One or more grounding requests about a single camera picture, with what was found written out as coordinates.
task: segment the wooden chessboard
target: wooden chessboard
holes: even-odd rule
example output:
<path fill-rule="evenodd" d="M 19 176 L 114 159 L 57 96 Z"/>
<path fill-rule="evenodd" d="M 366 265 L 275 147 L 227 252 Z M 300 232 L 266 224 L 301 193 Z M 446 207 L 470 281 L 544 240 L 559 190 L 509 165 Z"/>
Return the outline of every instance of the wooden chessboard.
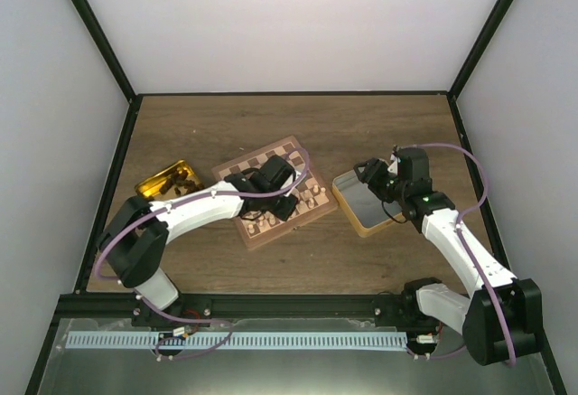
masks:
<path fill-rule="evenodd" d="M 229 174 L 237 174 L 249 167 L 260 167 L 270 156 L 275 154 L 284 156 L 298 147 L 301 147 L 301 145 L 297 142 L 297 139 L 289 136 L 223 165 L 214 167 L 212 172 L 215 179 L 219 181 Z M 289 163 L 297 170 L 300 170 L 304 161 L 298 152 L 292 152 L 289 155 Z M 300 226 L 319 219 L 321 216 L 337 209 L 337 201 L 315 170 L 311 158 L 309 172 L 305 179 L 293 190 L 293 194 L 299 198 L 299 203 L 287 221 L 280 221 L 270 212 L 259 216 L 253 221 L 242 220 L 239 217 L 234 219 L 241 238 L 249 249 L 263 246 L 285 235 L 287 232 L 296 230 Z M 254 219 L 257 215 L 258 212 L 250 212 L 245 217 Z"/>

